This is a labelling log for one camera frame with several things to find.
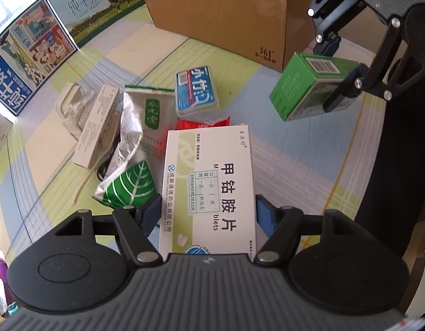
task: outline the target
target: red snack packet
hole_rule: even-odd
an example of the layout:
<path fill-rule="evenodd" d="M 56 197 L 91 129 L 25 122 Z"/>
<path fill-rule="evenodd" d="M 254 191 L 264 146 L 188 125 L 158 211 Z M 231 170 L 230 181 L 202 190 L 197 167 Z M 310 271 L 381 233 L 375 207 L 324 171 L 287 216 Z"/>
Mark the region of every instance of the red snack packet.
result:
<path fill-rule="evenodd" d="M 185 119 L 179 119 L 177 121 L 177 130 L 183 129 L 196 129 L 196 128 L 210 128 L 210 127 L 225 127 L 229 126 L 229 122 L 231 121 L 231 117 L 228 117 L 224 120 L 215 122 L 214 124 L 205 124 L 200 122 L 192 122 Z"/>

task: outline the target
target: brown cardboard box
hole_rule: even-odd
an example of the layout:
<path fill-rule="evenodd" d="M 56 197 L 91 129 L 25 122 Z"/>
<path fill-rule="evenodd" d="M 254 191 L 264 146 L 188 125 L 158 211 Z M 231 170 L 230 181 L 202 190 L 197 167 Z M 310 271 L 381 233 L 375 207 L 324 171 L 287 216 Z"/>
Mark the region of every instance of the brown cardboard box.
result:
<path fill-rule="evenodd" d="M 315 37 L 311 0 L 145 0 L 154 24 L 282 72 Z"/>

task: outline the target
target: label sticker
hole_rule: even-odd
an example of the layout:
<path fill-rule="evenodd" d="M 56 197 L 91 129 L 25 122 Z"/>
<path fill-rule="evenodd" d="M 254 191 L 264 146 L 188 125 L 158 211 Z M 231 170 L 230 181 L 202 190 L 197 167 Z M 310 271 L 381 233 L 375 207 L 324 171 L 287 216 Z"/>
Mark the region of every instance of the label sticker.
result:
<path fill-rule="evenodd" d="M 309 65 L 313 68 L 313 70 L 317 73 L 334 73 L 341 74 L 339 69 L 333 64 L 332 61 L 328 59 L 322 58 L 306 58 Z"/>
<path fill-rule="evenodd" d="M 190 215 L 220 212 L 217 170 L 188 173 Z"/>

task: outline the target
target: green box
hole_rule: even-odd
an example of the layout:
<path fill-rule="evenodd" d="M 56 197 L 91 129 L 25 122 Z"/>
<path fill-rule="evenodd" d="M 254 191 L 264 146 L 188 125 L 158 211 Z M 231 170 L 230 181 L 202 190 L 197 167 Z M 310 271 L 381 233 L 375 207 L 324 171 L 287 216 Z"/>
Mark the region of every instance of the green box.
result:
<path fill-rule="evenodd" d="M 326 98 L 358 65 L 356 61 L 297 52 L 269 98 L 284 121 L 323 114 Z M 345 98 L 334 111 L 346 109 L 354 100 Z"/>

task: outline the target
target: small white box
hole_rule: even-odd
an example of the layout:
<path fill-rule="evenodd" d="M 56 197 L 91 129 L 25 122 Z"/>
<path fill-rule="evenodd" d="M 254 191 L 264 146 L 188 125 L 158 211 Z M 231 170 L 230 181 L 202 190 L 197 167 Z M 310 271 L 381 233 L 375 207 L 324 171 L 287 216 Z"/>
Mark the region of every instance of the small white box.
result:
<path fill-rule="evenodd" d="M 82 134 L 77 143 L 73 162 L 81 167 L 90 168 L 100 139 L 110 129 L 113 119 L 118 119 L 116 113 L 120 101 L 119 89 L 103 85 L 85 122 Z"/>
<path fill-rule="evenodd" d="M 256 248 L 246 125 L 168 132 L 159 252 L 234 254 Z"/>

